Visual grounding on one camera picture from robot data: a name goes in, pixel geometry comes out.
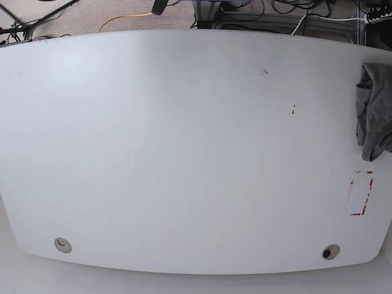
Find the red tape rectangle marking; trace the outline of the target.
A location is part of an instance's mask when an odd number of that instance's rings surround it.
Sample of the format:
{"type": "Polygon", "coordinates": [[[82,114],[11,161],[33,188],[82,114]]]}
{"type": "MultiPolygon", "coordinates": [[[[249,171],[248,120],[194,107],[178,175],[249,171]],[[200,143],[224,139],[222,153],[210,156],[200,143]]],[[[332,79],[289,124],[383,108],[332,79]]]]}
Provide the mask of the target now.
{"type": "Polygon", "coordinates": [[[375,173],[373,171],[355,171],[350,182],[349,196],[347,199],[347,212],[351,216],[365,214],[375,173]]]}

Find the table grommet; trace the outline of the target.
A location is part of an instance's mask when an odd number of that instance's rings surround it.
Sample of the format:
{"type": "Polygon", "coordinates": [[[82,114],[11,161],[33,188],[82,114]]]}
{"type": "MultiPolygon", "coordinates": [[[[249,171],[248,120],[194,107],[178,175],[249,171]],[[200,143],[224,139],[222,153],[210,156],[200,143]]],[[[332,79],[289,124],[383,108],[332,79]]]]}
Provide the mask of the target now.
{"type": "Polygon", "coordinates": [[[327,246],[326,248],[324,248],[324,250],[322,251],[322,258],[324,260],[332,260],[339,255],[340,249],[341,248],[339,245],[331,244],[331,245],[327,246]]]}
{"type": "Polygon", "coordinates": [[[64,238],[56,238],[54,244],[57,250],[64,254],[69,254],[72,251],[71,244],[64,238]]]}

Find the aluminium table leg frame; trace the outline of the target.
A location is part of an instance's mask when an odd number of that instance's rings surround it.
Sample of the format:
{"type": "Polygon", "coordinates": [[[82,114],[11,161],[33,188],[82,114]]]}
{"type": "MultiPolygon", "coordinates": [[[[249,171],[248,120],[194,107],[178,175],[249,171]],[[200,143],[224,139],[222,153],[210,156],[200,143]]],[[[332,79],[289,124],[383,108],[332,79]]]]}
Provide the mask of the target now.
{"type": "Polygon", "coordinates": [[[197,29],[213,29],[217,23],[217,13],[222,1],[191,1],[194,15],[195,27],[197,29]]]}

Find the left table grommet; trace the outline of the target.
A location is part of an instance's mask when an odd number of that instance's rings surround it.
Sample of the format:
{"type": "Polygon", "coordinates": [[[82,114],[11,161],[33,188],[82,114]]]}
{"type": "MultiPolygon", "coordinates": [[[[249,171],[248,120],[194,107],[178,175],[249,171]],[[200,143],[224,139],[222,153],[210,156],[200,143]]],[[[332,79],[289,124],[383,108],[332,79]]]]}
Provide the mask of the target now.
{"type": "Polygon", "coordinates": [[[54,244],[57,250],[64,254],[69,254],[72,251],[71,244],[64,238],[56,238],[54,244]]]}

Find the right table grommet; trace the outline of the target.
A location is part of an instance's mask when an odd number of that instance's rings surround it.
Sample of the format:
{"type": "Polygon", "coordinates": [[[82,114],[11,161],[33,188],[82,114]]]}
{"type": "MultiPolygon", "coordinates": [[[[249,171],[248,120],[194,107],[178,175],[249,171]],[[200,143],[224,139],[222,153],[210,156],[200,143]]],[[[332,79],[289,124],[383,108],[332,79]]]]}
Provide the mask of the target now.
{"type": "Polygon", "coordinates": [[[322,251],[322,258],[324,260],[332,260],[339,255],[340,249],[341,248],[339,245],[331,244],[331,245],[327,246],[326,248],[324,248],[324,250],[322,251]]]}

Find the white power strip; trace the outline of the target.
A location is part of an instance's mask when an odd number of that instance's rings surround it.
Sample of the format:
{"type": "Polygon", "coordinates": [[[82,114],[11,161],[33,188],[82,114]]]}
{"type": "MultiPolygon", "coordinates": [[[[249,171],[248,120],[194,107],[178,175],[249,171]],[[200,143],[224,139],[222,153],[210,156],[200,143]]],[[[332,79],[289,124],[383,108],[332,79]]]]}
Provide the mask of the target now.
{"type": "Polygon", "coordinates": [[[364,17],[366,24],[376,24],[383,21],[391,20],[391,6],[383,6],[370,10],[364,17]]]}

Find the grey T-shirt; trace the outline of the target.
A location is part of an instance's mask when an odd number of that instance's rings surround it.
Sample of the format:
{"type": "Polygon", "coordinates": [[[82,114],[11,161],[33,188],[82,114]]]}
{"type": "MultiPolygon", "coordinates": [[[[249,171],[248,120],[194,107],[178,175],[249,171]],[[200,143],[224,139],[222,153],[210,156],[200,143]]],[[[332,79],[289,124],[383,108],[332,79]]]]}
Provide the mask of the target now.
{"type": "Polygon", "coordinates": [[[356,84],[356,139],[362,159],[391,152],[391,65],[364,63],[356,84]]]}

